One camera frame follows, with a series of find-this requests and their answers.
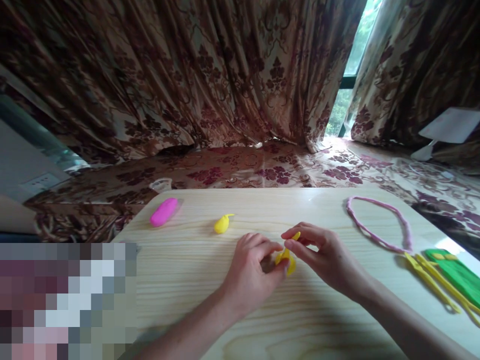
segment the white lamp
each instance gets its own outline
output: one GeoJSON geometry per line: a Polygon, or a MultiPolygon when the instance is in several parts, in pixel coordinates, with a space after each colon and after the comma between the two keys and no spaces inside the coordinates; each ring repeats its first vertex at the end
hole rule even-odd
{"type": "Polygon", "coordinates": [[[439,117],[425,126],[418,134],[432,141],[410,157],[427,161],[432,157],[434,145],[441,141],[462,144],[480,123],[480,111],[462,107],[449,107],[439,117]]]}

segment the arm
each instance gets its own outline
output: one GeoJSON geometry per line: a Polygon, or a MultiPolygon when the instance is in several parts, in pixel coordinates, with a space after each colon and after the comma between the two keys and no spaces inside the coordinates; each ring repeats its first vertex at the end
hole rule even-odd
{"type": "Polygon", "coordinates": [[[223,284],[137,359],[199,359],[217,339],[258,309],[286,277],[288,261],[265,274],[260,261],[283,247],[261,234],[248,233],[237,243],[223,284]]]}
{"type": "Polygon", "coordinates": [[[380,283],[359,303],[409,359],[476,359],[380,283]]]}
{"type": "Polygon", "coordinates": [[[476,359],[374,279],[333,231],[301,222],[282,238],[325,283],[364,307],[409,359],[476,359]],[[288,240],[296,232],[300,239],[288,240]]]}

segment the wood grain surface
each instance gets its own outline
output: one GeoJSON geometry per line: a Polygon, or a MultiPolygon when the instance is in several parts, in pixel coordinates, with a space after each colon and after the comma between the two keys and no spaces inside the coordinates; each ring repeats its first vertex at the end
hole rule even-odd
{"type": "MultiPolygon", "coordinates": [[[[434,248],[447,237],[402,200],[377,188],[252,188],[172,190],[155,197],[115,238],[136,242],[137,325],[142,339],[178,321],[222,282],[237,240],[258,232],[272,241],[304,221],[336,231],[374,277],[425,319],[475,355],[480,329],[462,314],[450,314],[408,269],[401,256],[372,243],[345,210],[349,196],[373,198],[397,207],[413,231],[414,251],[434,248]],[[181,205],[162,227],[150,215],[170,197],[181,205]],[[235,214],[224,234],[213,227],[235,214]]],[[[395,215],[354,200],[359,219],[388,242],[401,245],[395,215]]],[[[228,330],[205,359],[385,359],[404,358],[382,327],[356,303],[331,289],[301,260],[262,308],[228,330]]]]}

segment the electrical outlet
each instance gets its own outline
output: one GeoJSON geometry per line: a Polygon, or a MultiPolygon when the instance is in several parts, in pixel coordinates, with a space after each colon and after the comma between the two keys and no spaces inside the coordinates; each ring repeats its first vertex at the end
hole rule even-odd
{"type": "Polygon", "coordinates": [[[61,183],[58,177],[54,176],[53,174],[46,172],[41,176],[38,176],[30,181],[24,182],[20,184],[20,187],[33,194],[39,194],[45,190],[53,188],[55,185],[61,183]]]}

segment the brown floral curtain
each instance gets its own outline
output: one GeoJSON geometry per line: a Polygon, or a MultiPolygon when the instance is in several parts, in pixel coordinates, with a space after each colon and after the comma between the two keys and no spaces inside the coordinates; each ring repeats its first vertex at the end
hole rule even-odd
{"type": "MultiPolygon", "coordinates": [[[[478,14],[477,0],[384,0],[353,90],[352,139],[416,149],[430,141],[418,132],[448,107],[478,107],[478,14]]],[[[480,144],[478,135],[467,142],[480,144]]]]}
{"type": "Polygon", "coordinates": [[[321,149],[364,0],[2,0],[1,63],[90,163],[273,137],[321,149]]]}

